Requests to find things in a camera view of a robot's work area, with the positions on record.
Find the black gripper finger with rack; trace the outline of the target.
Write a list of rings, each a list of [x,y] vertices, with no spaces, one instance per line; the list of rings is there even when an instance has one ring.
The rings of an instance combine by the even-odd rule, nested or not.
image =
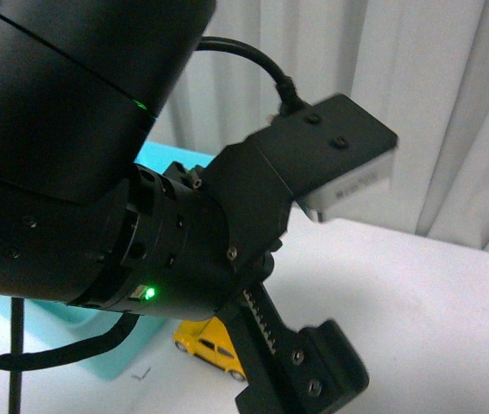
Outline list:
[[[261,283],[217,316],[248,381],[235,399],[240,413],[335,413],[369,385],[366,367],[335,320],[292,330]]]

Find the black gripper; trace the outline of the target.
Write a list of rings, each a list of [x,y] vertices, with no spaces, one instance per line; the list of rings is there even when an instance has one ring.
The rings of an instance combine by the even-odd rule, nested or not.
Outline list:
[[[200,178],[200,310],[211,317],[252,280],[273,270],[292,193],[251,141],[226,147]]]

